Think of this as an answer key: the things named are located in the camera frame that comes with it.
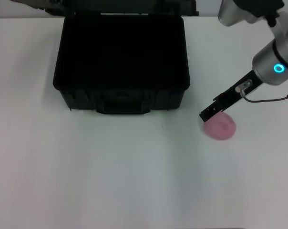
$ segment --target blue led ring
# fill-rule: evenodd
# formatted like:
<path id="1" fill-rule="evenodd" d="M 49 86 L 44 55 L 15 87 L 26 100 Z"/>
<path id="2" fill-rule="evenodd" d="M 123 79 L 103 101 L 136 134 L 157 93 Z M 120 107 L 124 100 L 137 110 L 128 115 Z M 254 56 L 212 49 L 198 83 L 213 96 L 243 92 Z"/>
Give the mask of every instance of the blue led ring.
<path id="1" fill-rule="evenodd" d="M 282 73 L 285 70 L 285 67 L 284 67 L 284 65 L 278 63 L 278 64 L 274 65 L 273 69 L 276 73 Z"/>

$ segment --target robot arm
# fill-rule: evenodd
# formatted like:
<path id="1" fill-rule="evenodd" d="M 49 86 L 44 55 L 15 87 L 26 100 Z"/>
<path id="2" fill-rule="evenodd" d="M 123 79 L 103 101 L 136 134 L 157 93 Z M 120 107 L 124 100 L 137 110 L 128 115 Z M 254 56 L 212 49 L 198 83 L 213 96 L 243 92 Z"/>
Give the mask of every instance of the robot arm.
<path id="1" fill-rule="evenodd" d="M 288 14 L 277 12 L 283 6 L 282 0 L 222 1 L 218 18 L 223 25 L 231 26 L 243 20 L 255 23 L 265 18 L 275 39 L 253 58 L 252 71 L 216 97 L 214 103 L 201 112 L 200 117 L 204 122 L 245 98 L 262 83 L 280 85 L 288 80 Z"/>

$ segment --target white wall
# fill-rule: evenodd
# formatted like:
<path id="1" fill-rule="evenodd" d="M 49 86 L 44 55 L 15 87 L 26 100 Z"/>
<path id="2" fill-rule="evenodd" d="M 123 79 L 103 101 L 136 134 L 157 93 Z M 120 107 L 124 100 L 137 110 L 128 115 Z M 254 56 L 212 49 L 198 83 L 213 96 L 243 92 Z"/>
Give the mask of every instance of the white wall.
<path id="1" fill-rule="evenodd" d="M 288 0 L 284 2 L 286 3 L 285 10 L 288 12 Z M 201 16 L 216 16 L 220 3 L 221 0 L 197 0 L 197 9 Z M 0 0 L 0 18 L 7 17 L 50 17 L 50 15 L 23 4 Z"/>

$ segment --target cable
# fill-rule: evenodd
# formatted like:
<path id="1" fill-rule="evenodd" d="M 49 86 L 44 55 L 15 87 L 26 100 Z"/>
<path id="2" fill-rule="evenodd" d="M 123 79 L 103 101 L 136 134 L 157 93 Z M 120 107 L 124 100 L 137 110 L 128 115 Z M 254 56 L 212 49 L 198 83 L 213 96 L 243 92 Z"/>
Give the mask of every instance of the cable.
<path id="1" fill-rule="evenodd" d="M 266 100 L 249 100 L 246 98 L 246 93 L 245 93 L 245 90 L 249 87 L 252 86 L 252 81 L 251 80 L 246 80 L 245 82 L 243 82 L 242 84 L 240 84 L 239 86 L 237 86 L 235 88 L 235 91 L 237 93 L 240 93 L 240 96 L 242 98 L 244 98 L 244 100 L 246 100 L 247 102 L 249 103 L 266 103 L 266 102 L 277 102 L 277 101 L 283 101 L 283 100 L 286 100 L 288 99 L 288 95 L 284 98 L 280 98 L 280 99 L 266 99 Z"/>
<path id="2" fill-rule="evenodd" d="M 286 100 L 288 99 L 288 97 L 285 97 L 285 98 L 281 98 L 281 99 L 266 99 L 266 100 L 249 100 L 246 98 L 246 96 L 242 95 L 242 93 L 240 94 L 241 97 L 244 98 L 244 100 L 246 100 L 247 102 L 249 103 L 266 103 L 266 102 L 277 102 L 277 101 L 283 101 L 283 100 Z"/>

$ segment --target pink object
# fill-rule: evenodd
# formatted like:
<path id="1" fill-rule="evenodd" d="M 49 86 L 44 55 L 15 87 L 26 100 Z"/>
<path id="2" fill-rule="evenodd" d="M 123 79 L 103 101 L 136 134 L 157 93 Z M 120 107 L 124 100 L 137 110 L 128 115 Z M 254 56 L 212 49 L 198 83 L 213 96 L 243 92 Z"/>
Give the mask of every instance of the pink object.
<path id="1" fill-rule="evenodd" d="M 227 140 L 236 131 L 236 124 L 226 113 L 219 112 L 204 123 L 205 133 L 217 140 Z"/>

